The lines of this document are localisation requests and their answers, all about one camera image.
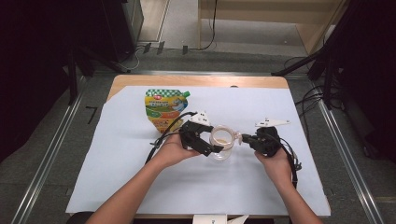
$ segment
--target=black equipment stand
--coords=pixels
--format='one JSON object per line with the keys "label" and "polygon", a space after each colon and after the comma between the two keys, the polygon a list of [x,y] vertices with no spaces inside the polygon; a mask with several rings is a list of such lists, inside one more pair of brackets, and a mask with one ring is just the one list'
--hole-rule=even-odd
{"label": "black equipment stand", "polygon": [[351,27],[353,24],[350,24],[350,18],[354,16],[358,8],[360,8],[361,1],[359,0],[351,0],[349,3],[346,12],[344,13],[341,20],[336,25],[334,31],[329,36],[326,43],[323,45],[321,49],[312,55],[307,56],[306,58],[300,60],[299,62],[292,64],[291,66],[278,71],[271,73],[274,77],[283,77],[290,72],[304,66],[310,62],[314,62],[314,64],[309,69],[307,75],[311,80],[317,80],[321,74],[325,71],[325,82],[324,82],[324,90],[323,90],[323,101],[325,105],[331,109],[331,87],[332,87],[332,76],[335,72],[338,71],[339,64],[337,62],[337,58],[335,55],[337,51],[339,51],[340,46],[346,39],[348,39],[348,33],[351,32]]}
{"label": "black equipment stand", "polygon": [[119,69],[114,63],[104,59],[99,56],[95,52],[91,51],[85,47],[73,47],[70,49],[68,55],[67,67],[69,70],[69,85],[70,85],[70,100],[69,104],[73,104],[76,97],[78,96],[78,84],[77,84],[77,73],[76,66],[81,70],[81,73],[84,77],[92,77],[94,68],[90,62],[90,58],[95,59],[99,63],[107,66],[117,73],[124,73],[121,69]]}

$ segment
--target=metal rail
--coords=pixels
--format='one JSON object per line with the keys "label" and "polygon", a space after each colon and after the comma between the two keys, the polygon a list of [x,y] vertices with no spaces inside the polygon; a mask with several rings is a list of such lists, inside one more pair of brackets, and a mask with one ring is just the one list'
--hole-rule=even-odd
{"label": "metal rail", "polygon": [[366,216],[368,217],[370,223],[385,223],[375,203],[375,199],[366,182],[364,181],[364,178],[361,175],[361,171],[357,163],[355,162],[352,154],[350,153],[347,142],[342,135],[340,128],[338,127],[332,111],[327,109],[327,106],[323,103],[323,101],[320,101],[319,106],[323,117],[325,118],[327,125],[329,126],[332,138],[346,167],[346,171],[349,174],[349,177],[358,194],[359,199],[361,200],[361,205],[364,209],[364,212],[366,213]]}
{"label": "metal rail", "polygon": [[35,172],[35,177],[33,177],[32,182],[30,183],[29,187],[23,195],[20,207],[18,208],[14,218],[11,221],[12,224],[26,223],[27,218],[29,217],[33,209],[33,206],[35,205],[35,201],[37,200],[38,195],[44,186],[44,183],[50,172],[50,168],[55,161],[56,155],[58,154],[59,148],[61,147],[64,137],[66,136],[67,130],[73,120],[73,117],[76,115],[79,103],[81,102],[82,94],[86,89],[87,82],[87,78],[81,77],[79,81],[80,91],[78,97],[72,105],[67,107],[61,124],[56,130],[56,133],[49,144],[47,152],[44,155],[40,166]]}

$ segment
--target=black cabinet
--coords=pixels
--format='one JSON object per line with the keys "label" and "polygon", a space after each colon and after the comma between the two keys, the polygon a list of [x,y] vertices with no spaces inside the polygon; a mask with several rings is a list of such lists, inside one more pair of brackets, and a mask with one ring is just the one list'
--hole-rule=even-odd
{"label": "black cabinet", "polygon": [[72,0],[70,30],[77,45],[120,62],[134,52],[143,24],[140,0]]}
{"label": "black cabinet", "polygon": [[346,112],[372,157],[396,162],[396,5],[361,1],[340,37]]}
{"label": "black cabinet", "polygon": [[31,18],[23,6],[6,1],[0,9],[0,161],[23,146],[68,86],[67,50],[41,29],[53,23],[39,25],[44,15]]}

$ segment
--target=human hand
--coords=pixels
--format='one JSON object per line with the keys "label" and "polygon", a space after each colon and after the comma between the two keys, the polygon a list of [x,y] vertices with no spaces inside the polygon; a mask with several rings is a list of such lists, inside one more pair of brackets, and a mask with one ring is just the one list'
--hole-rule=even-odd
{"label": "human hand", "polygon": [[291,184],[291,168],[286,152],[282,148],[273,157],[265,157],[258,151],[254,154],[264,165],[266,173],[277,187]]}
{"label": "human hand", "polygon": [[179,134],[172,134],[151,160],[157,162],[162,168],[166,168],[198,155],[201,154],[193,149],[183,148]]}

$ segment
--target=food pouch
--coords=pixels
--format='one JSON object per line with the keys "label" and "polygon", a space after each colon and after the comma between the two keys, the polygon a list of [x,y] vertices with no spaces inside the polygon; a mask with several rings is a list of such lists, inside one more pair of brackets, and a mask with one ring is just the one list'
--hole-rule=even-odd
{"label": "food pouch", "polygon": [[[160,133],[172,124],[180,115],[181,111],[187,107],[188,91],[181,92],[178,90],[155,90],[146,91],[145,105],[148,119],[154,124]],[[171,129],[180,127],[183,120],[180,119]]]}

